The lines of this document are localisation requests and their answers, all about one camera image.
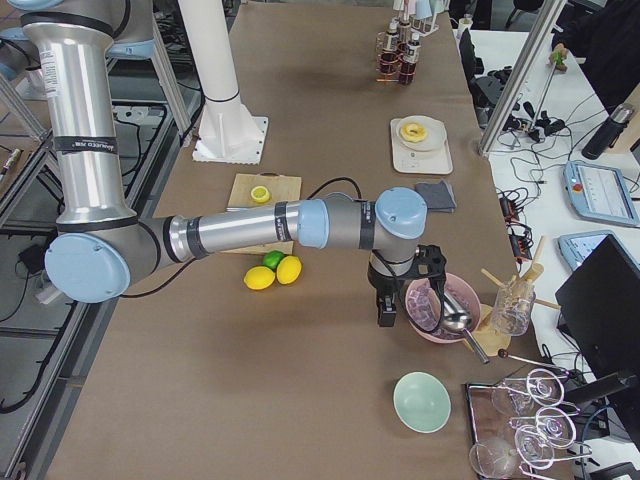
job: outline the yellow lemon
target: yellow lemon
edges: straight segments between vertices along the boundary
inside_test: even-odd
[[[267,203],[271,200],[271,192],[263,185],[258,185],[251,189],[251,200],[256,203]]]
[[[427,129],[420,123],[409,122],[402,126],[400,129],[400,135],[407,142],[421,142],[427,138]]]
[[[251,290],[264,290],[273,283],[276,274],[268,267],[260,265],[251,268],[244,276],[244,284]]]
[[[295,282],[302,271],[302,262],[295,255],[284,257],[278,264],[276,275],[283,285]]]

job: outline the metal ladle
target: metal ladle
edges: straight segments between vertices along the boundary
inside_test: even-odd
[[[460,305],[460,303],[453,298],[453,295],[445,292],[442,308],[444,308],[444,315],[442,317],[441,325],[445,330],[451,333],[461,333],[464,338],[469,342],[471,348],[476,355],[480,358],[482,363],[489,363],[489,357],[486,352],[480,346],[478,341],[469,331],[469,326],[473,321],[471,314]]]

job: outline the pink bowl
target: pink bowl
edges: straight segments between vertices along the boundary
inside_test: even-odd
[[[474,331],[480,323],[480,300],[476,292],[467,282],[450,273],[447,273],[444,289],[471,313],[473,320],[469,331]],[[411,282],[404,298],[410,317],[409,323],[418,332],[418,335],[435,343],[454,343],[463,340],[462,334],[449,332],[442,327],[438,327],[432,333],[423,331],[435,327],[440,317],[440,302],[436,292],[429,285],[428,279],[423,278]]]

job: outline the lemon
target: lemon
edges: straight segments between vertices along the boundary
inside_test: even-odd
[[[262,257],[262,264],[265,267],[269,267],[271,270],[275,270],[276,268],[278,268],[278,264],[282,261],[283,258],[284,253],[282,253],[280,250],[271,250],[269,253],[265,254],[264,257]]]
[[[251,290],[264,290],[273,283],[276,274],[268,267],[253,267],[244,276],[244,284]]]
[[[302,262],[295,255],[284,257],[278,264],[276,275],[278,281],[283,285],[288,285],[297,280],[302,271]]]
[[[263,185],[258,185],[251,189],[251,200],[256,203],[267,203],[271,200],[271,192]]]
[[[402,126],[400,129],[400,135],[407,142],[422,142],[425,138],[427,138],[427,129],[424,128],[424,125],[420,123],[409,122]]]

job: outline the person's hand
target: person's hand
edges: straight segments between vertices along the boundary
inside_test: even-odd
[[[557,70],[561,72],[567,71],[567,66],[564,64],[564,60],[567,58],[567,54],[569,50],[562,44],[559,43],[555,46],[551,55],[549,55],[549,62],[556,66]]]

